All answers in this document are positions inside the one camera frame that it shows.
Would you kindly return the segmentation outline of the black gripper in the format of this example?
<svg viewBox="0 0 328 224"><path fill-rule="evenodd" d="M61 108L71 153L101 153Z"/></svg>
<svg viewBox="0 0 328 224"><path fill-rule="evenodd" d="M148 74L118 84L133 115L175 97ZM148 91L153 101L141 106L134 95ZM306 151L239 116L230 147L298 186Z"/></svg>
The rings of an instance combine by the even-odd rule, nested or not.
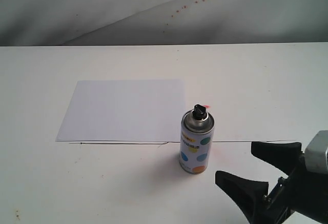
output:
<svg viewBox="0 0 328 224"><path fill-rule="evenodd" d="M254 141L251 154L273 165L288 178L278 179L269 194L271 201L264 204L268 182L216 171L216 185L237 204L249 223L284 223L295 212L319 223L327 223L327 175L306 169L300 142Z"/></svg>

